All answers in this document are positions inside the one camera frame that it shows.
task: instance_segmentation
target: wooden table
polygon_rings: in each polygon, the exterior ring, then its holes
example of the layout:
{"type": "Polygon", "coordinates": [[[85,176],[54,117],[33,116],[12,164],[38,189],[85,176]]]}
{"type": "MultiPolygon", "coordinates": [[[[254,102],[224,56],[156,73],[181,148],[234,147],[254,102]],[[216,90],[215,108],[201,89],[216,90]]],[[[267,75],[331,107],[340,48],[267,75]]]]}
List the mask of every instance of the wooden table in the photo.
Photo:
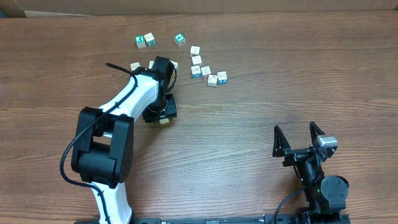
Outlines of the wooden table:
{"type": "MultiPolygon", "coordinates": [[[[157,55],[180,65],[178,116],[136,122],[126,188],[137,217],[274,213],[300,184],[272,157],[273,127],[300,148],[315,121],[339,140],[322,166],[349,180],[352,223],[397,222],[396,11],[0,19],[0,30],[0,223],[98,217],[91,191],[61,178],[62,152],[80,110],[128,81],[104,64],[147,67],[157,55]],[[148,32],[156,45],[137,49],[134,37],[148,32]],[[227,85],[192,79],[191,45],[213,73],[227,72],[227,85]]],[[[80,179],[70,156],[65,167],[80,179]]],[[[304,205],[301,195],[281,213],[304,205]]]]}

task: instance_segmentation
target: wooden surface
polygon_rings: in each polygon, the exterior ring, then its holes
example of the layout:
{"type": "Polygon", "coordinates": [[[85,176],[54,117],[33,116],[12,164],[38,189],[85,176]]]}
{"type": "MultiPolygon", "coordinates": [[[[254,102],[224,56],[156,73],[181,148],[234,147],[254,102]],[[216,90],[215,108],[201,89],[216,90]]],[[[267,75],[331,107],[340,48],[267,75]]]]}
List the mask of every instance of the wooden surface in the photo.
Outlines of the wooden surface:
{"type": "MultiPolygon", "coordinates": [[[[148,66],[157,55],[180,64],[178,117],[136,122],[126,187],[137,217],[274,213],[299,182],[272,157],[273,127],[299,148],[315,121],[339,140],[322,166],[349,180],[352,223],[397,222],[397,12],[1,19],[0,30],[0,223],[98,216],[91,191],[61,178],[59,160],[80,110],[127,83],[104,64],[148,66]],[[156,46],[137,49],[134,37],[148,32],[156,46]],[[192,80],[191,45],[213,73],[227,72],[227,85],[192,80]]],[[[70,159],[65,167],[79,180],[70,159]]],[[[281,213],[304,205],[301,195],[281,213]]]]}

